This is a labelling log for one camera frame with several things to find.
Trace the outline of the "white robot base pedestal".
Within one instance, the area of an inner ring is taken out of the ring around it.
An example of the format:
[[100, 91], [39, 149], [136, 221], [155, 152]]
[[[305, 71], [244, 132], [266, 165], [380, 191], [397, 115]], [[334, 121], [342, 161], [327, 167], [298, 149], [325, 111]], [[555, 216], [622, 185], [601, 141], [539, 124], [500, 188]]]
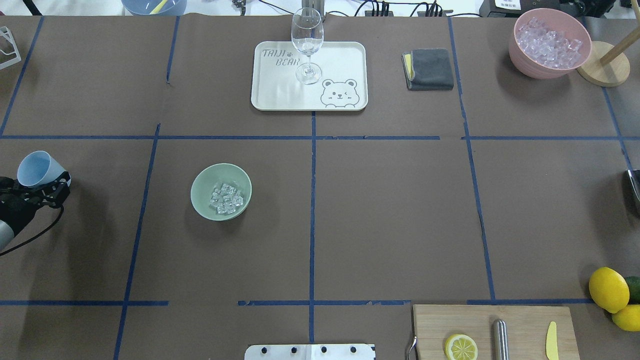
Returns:
[[254, 344], [245, 360], [375, 360], [375, 346], [366, 343]]

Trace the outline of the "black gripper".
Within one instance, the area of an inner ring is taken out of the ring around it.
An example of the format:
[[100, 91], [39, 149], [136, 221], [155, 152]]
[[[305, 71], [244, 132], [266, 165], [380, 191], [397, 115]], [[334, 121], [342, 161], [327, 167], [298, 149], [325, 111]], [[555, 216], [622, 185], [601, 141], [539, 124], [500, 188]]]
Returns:
[[14, 189], [15, 180], [9, 177], [0, 178], [1, 224], [6, 225], [12, 236], [18, 235], [34, 219], [39, 208], [62, 208], [70, 195], [71, 176], [63, 171], [55, 180], [34, 187], [30, 191], [30, 202]]

